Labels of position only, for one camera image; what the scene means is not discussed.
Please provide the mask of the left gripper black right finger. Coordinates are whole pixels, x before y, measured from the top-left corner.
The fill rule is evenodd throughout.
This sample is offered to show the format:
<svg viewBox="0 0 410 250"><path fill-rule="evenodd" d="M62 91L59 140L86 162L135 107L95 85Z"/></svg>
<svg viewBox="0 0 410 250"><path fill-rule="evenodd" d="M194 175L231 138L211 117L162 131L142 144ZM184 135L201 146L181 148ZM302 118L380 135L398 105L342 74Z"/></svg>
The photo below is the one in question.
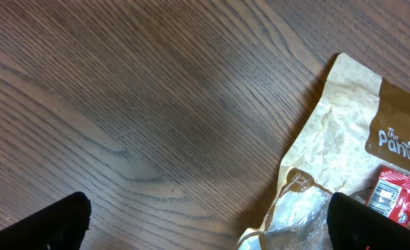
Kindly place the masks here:
<svg viewBox="0 0 410 250"><path fill-rule="evenodd" d="M333 250L410 250L410 230L335 192L327 211Z"/></svg>

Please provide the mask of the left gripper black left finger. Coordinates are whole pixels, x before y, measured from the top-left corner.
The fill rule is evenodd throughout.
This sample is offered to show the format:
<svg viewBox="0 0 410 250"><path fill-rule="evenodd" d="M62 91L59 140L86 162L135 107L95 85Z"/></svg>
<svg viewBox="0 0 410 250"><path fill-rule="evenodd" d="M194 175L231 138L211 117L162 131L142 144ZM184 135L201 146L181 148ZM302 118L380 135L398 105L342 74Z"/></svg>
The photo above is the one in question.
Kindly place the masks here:
<svg viewBox="0 0 410 250"><path fill-rule="evenodd" d="M92 207L75 192L0 231L0 250L79 250L89 229Z"/></svg>

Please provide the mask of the red stick sachet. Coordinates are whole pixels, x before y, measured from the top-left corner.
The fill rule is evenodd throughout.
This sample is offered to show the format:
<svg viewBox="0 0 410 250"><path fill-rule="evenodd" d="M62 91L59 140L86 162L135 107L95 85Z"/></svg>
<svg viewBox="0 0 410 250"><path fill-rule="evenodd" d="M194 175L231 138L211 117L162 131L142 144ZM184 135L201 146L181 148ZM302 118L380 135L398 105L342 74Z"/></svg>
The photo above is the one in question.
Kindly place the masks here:
<svg viewBox="0 0 410 250"><path fill-rule="evenodd" d="M383 167L366 206L407 227L410 223L410 176Z"/></svg>

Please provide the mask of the beige snack bag red label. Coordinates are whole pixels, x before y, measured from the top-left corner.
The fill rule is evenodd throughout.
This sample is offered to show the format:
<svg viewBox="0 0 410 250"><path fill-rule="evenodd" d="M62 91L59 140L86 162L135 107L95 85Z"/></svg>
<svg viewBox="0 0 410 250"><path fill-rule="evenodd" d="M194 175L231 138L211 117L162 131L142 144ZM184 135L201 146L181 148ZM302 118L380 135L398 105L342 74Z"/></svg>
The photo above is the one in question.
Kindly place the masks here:
<svg viewBox="0 0 410 250"><path fill-rule="evenodd" d="M410 92L340 53L280 163L262 225L245 230L238 248L333 249L327 227L332 195L366 206L383 167L410 176Z"/></svg>

